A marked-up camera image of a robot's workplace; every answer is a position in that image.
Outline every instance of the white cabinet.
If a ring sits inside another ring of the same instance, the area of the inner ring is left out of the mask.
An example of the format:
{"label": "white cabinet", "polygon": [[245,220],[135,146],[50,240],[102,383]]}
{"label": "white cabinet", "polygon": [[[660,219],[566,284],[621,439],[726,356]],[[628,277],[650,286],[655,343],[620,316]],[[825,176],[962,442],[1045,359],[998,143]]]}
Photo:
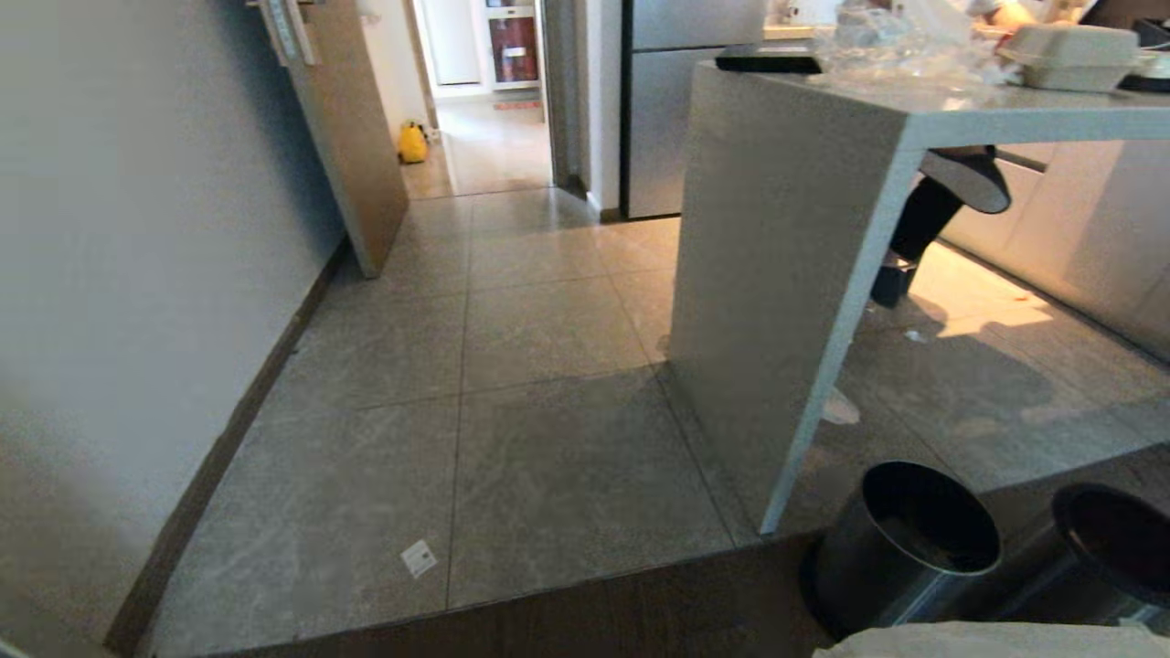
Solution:
{"label": "white cabinet", "polygon": [[999,162],[999,169],[1007,180],[1012,207],[999,214],[983,214],[963,207],[943,231],[943,239],[948,242],[977,254],[1002,252],[1007,245],[1044,174],[1003,160]]}
{"label": "white cabinet", "polygon": [[1042,174],[1003,166],[1013,214],[965,210],[943,237],[1170,359],[1170,142],[1060,144]]}

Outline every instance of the white foam box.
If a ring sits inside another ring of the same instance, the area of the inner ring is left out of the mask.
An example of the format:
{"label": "white foam box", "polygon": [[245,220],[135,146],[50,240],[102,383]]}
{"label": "white foam box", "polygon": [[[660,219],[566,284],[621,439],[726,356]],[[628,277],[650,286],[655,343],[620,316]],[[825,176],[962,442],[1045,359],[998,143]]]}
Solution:
{"label": "white foam box", "polygon": [[1026,25],[999,49],[1019,63],[1024,84],[1066,91],[1112,91],[1137,66],[1137,34],[1094,26]]}

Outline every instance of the stainless steel trash can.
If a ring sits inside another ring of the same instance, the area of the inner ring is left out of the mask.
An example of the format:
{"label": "stainless steel trash can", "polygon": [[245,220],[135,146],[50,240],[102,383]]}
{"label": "stainless steel trash can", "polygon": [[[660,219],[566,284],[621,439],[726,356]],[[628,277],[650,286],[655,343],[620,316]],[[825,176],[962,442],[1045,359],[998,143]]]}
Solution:
{"label": "stainless steel trash can", "polygon": [[805,598],[838,638],[964,618],[969,582],[994,569],[1002,553],[999,530],[975,495],[909,461],[869,468],[813,550]]}
{"label": "stainless steel trash can", "polygon": [[1065,487],[1051,514],[1013,548],[1014,594],[996,621],[1060,624],[1142,622],[1170,631],[1170,516],[1104,485]]}

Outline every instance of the black pants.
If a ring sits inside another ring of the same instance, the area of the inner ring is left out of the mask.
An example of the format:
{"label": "black pants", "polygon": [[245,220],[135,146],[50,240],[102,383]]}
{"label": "black pants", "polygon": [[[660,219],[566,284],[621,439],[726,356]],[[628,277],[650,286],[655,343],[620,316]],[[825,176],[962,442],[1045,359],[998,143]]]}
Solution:
{"label": "black pants", "polygon": [[897,220],[889,248],[897,255],[917,262],[962,207],[963,201],[950,190],[931,178],[923,178],[902,207],[902,217]]}

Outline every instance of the person's leg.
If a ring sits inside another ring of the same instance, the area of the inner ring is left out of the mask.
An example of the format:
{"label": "person's leg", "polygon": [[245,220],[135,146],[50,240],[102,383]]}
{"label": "person's leg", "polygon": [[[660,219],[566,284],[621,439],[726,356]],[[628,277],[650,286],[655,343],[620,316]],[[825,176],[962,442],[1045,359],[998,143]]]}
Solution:
{"label": "person's leg", "polygon": [[994,214],[1012,203],[1007,183],[996,166],[994,146],[928,151],[920,169],[927,177],[902,207],[889,252],[869,294],[887,308],[897,306],[909,292],[922,254],[959,208],[969,205]]}
{"label": "person's leg", "polygon": [[962,207],[963,201],[950,190],[934,178],[923,178],[902,207],[889,248],[908,261],[918,262]]}
{"label": "person's leg", "polygon": [[918,183],[902,206],[889,252],[869,293],[874,302],[886,308],[897,306],[910,289],[922,254],[962,207],[963,201],[937,180],[923,178]]}

